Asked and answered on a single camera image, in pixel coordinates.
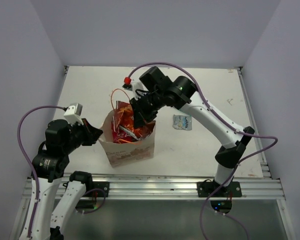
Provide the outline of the orange Doritos chip bag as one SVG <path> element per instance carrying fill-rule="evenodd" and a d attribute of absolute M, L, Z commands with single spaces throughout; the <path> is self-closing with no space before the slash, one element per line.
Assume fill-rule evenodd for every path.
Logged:
<path fill-rule="evenodd" d="M 117 101 L 111 121 L 113 142 L 116 144 L 134 144 L 147 138 L 154 131 L 156 122 L 134 127 L 134 114 L 129 103 Z"/>

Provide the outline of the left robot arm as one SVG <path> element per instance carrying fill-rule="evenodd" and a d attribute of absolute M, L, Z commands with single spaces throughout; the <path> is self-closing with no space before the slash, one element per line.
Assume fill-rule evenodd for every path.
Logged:
<path fill-rule="evenodd" d="M 92 146 L 103 134 L 83 118 L 74 124 L 64 119 L 51 121 L 45 141 L 32 160 L 32 193 L 21 240 L 62 240 L 64 231 L 77 203 L 93 193 L 92 175 L 75 171 L 70 177 L 61 200 L 55 204 L 69 155 L 80 146 Z"/>

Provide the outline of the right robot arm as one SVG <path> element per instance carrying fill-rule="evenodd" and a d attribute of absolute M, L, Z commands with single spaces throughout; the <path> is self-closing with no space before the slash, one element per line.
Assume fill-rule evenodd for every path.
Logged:
<path fill-rule="evenodd" d="M 139 80 L 145 86 L 146 93 L 129 101 L 134 128 L 152 122 L 163 107 L 175 108 L 197 120 L 221 144 L 215 155 L 218 166 L 211 189 L 217 196 L 225 196 L 231 190 L 233 171 L 255 130 L 251 126 L 242 127 L 234 123 L 208 101 L 202 100 L 198 86 L 186 76 L 171 80 L 158 67 L 153 66 Z"/>

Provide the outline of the small silver snack packet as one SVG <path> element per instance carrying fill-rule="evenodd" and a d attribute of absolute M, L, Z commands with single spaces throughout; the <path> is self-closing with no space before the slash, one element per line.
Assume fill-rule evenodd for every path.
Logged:
<path fill-rule="evenodd" d="M 176 130 L 192 130 L 192 117 L 189 115 L 174 115 L 172 127 Z"/>

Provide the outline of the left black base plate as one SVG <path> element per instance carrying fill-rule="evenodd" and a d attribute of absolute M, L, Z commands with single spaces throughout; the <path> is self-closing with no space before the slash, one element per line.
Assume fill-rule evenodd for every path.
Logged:
<path fill-rule="evenodd" d="M 85 197 L 101 197 L 109 196 L 110 183 L 108 181 L 93 181 L 87 187 Z"/>

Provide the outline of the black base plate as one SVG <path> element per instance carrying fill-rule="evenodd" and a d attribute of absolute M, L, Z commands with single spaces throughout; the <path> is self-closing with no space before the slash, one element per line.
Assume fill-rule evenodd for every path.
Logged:
<path fill-rule="evenodd" d="M 85 197 L 101 197 L 109 196 L 110 183 L 108 181 L 93 181 L 87 187 Z"/>
<path fill-rule="evenodd" d="M 196 183 L 197 194 L 199 198 L 207 198 L 213 191 L 219 187 L 214 180 L 206 179 Z M 238 181 L 232 181 L 228 186 L 221 187 L 212 197 L 216 198 L 240 198 L 242 197 L 241 185 Z"/>

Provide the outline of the aluminium mounting rail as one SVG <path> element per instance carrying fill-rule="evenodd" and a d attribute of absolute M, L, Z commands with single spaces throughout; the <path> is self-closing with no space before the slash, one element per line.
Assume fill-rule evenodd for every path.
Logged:
<path fill-rule="evenodd" d="M 234 178 L 239 186 L 232 191 L 233 200 L 284 200 L 285 194 L 279 179 L 271 179 L 266 163 L 261 164 L 266 177 Z M 197 200 L 199 183 L 209 183 L 211 177 L 163 175 L 92 175 L 96 183 L 105 182 L 104 191 L 109 200 Z"/>

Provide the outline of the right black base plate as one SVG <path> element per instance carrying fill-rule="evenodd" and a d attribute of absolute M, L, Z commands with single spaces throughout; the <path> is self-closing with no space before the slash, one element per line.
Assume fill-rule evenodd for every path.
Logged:
<path fill-rule="evenodd" d="M 214 180 L 206 179 L 196 183 L 197 194 L 199 198 L 207 198 L 213 191 L 219 187 Z M 216 198 L 240 198 L 242 197 L 241 185 L 238 181 L 232 181 L 228 186 L 221 187 L 212 197 Z"/>

